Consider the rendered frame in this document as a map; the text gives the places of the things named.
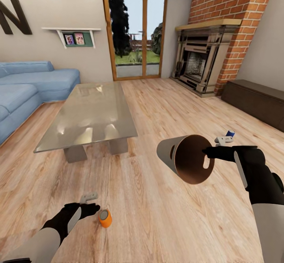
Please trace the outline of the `trash can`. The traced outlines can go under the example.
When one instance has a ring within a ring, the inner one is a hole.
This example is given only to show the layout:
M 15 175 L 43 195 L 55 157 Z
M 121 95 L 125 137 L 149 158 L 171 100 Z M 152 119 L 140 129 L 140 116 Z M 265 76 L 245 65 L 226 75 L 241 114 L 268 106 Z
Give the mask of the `trash can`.
M 210 159 L 209 167 L 203 167 L 207 154 L 202 149 L 207 147 L 212 145 L 205 137 L 191 134 L 161 141 L 157 155 L 184 182 L 198 185 L 210 177 L 215 166 L 215 159 Z

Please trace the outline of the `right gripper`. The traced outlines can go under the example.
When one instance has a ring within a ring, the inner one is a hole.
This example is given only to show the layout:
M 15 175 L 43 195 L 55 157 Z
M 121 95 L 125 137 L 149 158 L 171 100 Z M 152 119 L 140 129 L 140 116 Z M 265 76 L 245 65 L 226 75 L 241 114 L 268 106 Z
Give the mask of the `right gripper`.
M 227 161 L 224 153 L 226 148 L 227 146 L 207 147 L 206 150 L 202 149 L 202 152 L 207 154 L 209 159 L 222 159 Z

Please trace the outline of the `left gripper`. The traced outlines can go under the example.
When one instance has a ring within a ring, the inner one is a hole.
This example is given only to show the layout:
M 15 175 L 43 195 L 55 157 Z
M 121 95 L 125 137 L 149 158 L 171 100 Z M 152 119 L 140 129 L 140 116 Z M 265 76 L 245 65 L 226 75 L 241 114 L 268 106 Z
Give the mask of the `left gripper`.
M 83 215 L 83 217 L 81 219 L 84 219 L 87 216 L 95 215 L 96 212 L 100 210 L 100 205 L 96 205 L 95 203 L 92 203 L 92 204 L 82 204 L 81 206 L 83 206 L 84 209 L 85 209 L 84 215 Z

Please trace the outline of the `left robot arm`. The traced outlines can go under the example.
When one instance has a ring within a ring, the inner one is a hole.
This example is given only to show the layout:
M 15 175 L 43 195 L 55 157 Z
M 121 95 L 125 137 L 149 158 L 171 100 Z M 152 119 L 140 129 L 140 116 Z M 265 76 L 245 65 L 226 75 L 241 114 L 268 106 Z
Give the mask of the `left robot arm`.
M 95 215 L 100 210 L 100 205 L 86 202 L 98 198 L 98 193 L 89 193 L 81 196 L 80 203 L 65 204 L 52 220 L 46 221 L 40 231 L 0 263 L 51 263 L 78 220 Z

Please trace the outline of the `can of soda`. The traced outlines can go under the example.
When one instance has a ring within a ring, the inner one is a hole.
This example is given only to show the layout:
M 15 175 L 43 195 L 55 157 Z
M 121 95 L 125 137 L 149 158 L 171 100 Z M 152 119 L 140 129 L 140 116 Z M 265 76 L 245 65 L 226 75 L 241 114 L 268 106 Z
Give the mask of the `can of soda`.
M 228 133 L 226 134 L 226 136 L 232 136 L 233 137 L 234 134 L 235 134 L 235 131 L 229 130 Z
M 112 223 L 112 217 L 109 210 L 104 209 L 99 214 L 99 221 L 104 228 L 108 228 Z

